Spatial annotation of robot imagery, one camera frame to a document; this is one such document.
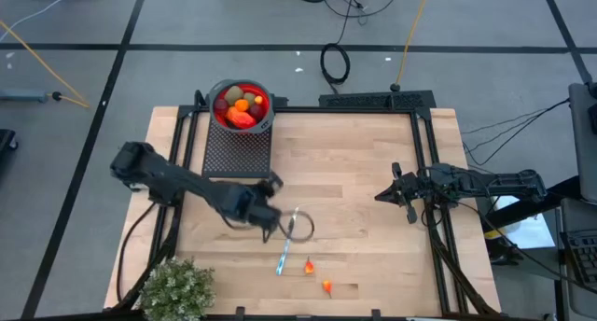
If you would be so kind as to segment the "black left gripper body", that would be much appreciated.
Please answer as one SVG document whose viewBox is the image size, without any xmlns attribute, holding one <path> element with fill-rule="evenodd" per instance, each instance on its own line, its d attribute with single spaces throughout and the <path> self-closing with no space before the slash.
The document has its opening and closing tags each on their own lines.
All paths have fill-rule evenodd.
<svg viewBox="0 0 597 321">
<path fill-rule="evenodd" d="M 282 215 L 280 209 L 269 204 L 269 198 L 284 186 L 282 179 L 271 172 L 268 179 L 255 184 L 222 181 L 221 185 L 224 187 L 224 201 L 220 213 L 225 222 L 235 230 L 246 230 L 246 227 L 232 226 L 228 219 L 261 228 L 262 242 L 266 243 L 278 228 Z"/>
</svg>

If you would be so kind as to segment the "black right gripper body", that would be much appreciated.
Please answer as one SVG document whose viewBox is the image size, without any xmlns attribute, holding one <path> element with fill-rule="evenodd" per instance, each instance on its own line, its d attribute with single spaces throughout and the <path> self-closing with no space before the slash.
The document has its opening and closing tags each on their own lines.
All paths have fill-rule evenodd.
<svg viewBox="0 0 597 321">
<path fill-rule="evenodd" d="M 407 221 L 410 224 L 414 224 L 418 219 L 418 215 L 411 201 L 425 198 L 430 192 L 430 184 L 415 173 L 402 174 L 402 169 L 398 162 L 392 163 L 392 173 L 394 176 L 393 183 L 396 182 L 402 186 L 401 199 L 404 201 L 404 204 L 399 206 L 406 208 Z"/>
</svg>

